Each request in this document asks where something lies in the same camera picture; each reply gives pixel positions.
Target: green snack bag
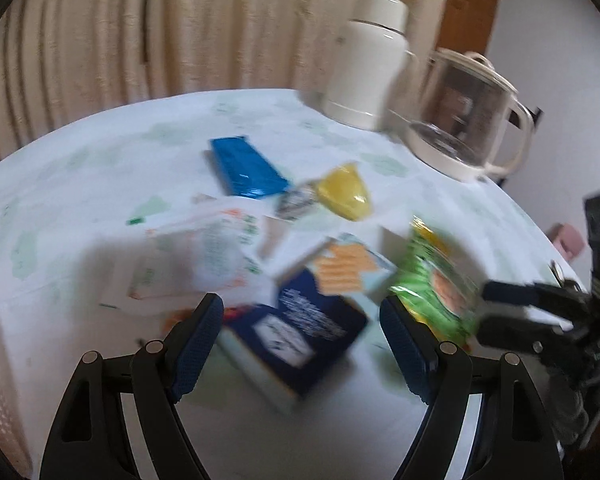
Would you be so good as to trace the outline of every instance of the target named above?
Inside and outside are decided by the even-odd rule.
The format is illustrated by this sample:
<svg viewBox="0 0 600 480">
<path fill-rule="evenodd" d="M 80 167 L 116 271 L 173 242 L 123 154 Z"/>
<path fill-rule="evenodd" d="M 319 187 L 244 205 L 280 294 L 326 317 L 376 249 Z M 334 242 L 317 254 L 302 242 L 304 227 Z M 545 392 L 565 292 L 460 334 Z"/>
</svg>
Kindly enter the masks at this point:
<svg viewBox="0 0 600 480">
<path fill-rule="evenodd" d="M 390 290 L 440 341 L 464 347 L 475 331 L 475 285 L 456 271 L 435 232 L 419 218 L 412 225 L 407 255 Z"/>
</svg>

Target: food packaging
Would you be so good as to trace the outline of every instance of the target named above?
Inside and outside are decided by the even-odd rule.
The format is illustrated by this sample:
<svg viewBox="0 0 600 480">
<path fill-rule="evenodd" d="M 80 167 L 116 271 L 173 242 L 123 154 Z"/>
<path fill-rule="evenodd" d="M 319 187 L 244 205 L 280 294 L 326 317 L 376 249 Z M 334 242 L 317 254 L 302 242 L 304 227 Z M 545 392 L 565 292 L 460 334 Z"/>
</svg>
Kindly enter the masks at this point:
<svg viewBox="0 0 600 480">
<path fill-rule="evenodd" d="M 225 311 L 218 343 L 282 412 L 289 412 L 353 343 L 377 306 L 367 295 L 395 266 L 340 235 L 269 304 Z"/>
<path fill-rule="evenodd" d="M 311 211 L 318 202 L 311 182 L 286 191 L 278 203 L 276 215 L 283 220 L 298 220 Z"/>
<path fill-rule="evenodd" d="M 440 236 L 420 219 L 390 290 L 440 341 L 464 347 L 475 333 L 475 285 L 456 269 Z"/>
<path fill-rule="evenodd" d="M 232 195 L 263 198 L 282 193 L 289 182 L 275 170 L 246 137 L 211 140 L 218 171 Z"/>
<path fill-rule="evenodd" d="M 315 186 L 320 202 L 336 215 L 358 221 L 372 212 L 371 200 L 355 163 L 337 167 Z"/>
</svg>

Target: white thermos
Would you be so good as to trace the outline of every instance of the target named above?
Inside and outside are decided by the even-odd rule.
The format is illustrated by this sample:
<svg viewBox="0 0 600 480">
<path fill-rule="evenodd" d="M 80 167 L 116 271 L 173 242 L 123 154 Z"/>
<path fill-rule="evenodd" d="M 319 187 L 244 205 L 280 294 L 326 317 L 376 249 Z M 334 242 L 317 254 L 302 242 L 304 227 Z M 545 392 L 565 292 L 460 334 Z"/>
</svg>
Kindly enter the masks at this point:
<svg viewBox="0 0 600 480">
<path fill-rule="evenodd" d="M 393 83 L 405 67 L 408 9 L 400 0 L 357 0 L 338 38 L 325 115 L 363 130 L 380 130 Z"/>
</svg>

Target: white tablecloth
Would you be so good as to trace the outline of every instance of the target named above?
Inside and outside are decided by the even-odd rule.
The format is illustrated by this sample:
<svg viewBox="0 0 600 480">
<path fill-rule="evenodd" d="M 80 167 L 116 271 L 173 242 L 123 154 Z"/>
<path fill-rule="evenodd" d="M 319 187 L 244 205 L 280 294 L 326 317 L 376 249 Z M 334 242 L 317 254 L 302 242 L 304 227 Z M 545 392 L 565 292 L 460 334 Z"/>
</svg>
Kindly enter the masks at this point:
<svg viewBox="0 0 600 480">
<path fill-rule="evenodd" d="M 571 270 L 540 229 L 493 182 L 461 184 L 398 142 L 349 128 L 291 90 L 188 94 L 109 110 L 49 134 L 0 163 L 0 323 L 36 470 L 80 356 L 133 353 L 159 320 L 98 306 L 112 266 L 106 237 L 137 216 L 193 208 L 224 194 L 208 140 L 246 135 L 295 183 L 350 160 L 376 212 L 363 222 L 319 209 L 294 226 L 298 244 L 351 232 L 396 259 L 414 214 L 458 241 L 469 274 L 552 282 L 550 260 Z M 379 348 L 374 323 L 297 413 L 274 410 L 214 348 L 178 411 L 214 479 L 392 478 L 426 407 Z M 448 478 L 460 478 L 475 431 L 472 397 Z M 142 477 L 155 473 L 125 399 Z"/>
</svg>

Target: beige curtain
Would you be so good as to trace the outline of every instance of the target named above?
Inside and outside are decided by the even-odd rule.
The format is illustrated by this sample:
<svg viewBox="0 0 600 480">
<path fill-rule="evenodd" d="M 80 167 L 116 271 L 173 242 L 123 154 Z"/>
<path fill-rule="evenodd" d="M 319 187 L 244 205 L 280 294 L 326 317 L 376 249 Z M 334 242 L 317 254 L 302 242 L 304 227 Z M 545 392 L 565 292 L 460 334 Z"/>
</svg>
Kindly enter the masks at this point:
<svg viewBox="0 0 600 480">
<path fill-rule="evenodd" d="M 0 20 L 0 159 L 98 111 L 208 89 L 323 88 L 355 0 L 14 0 Z M 446 0 L 403 0 L 419 62 L 397 84 L 409 113 Z"/>
</svg>

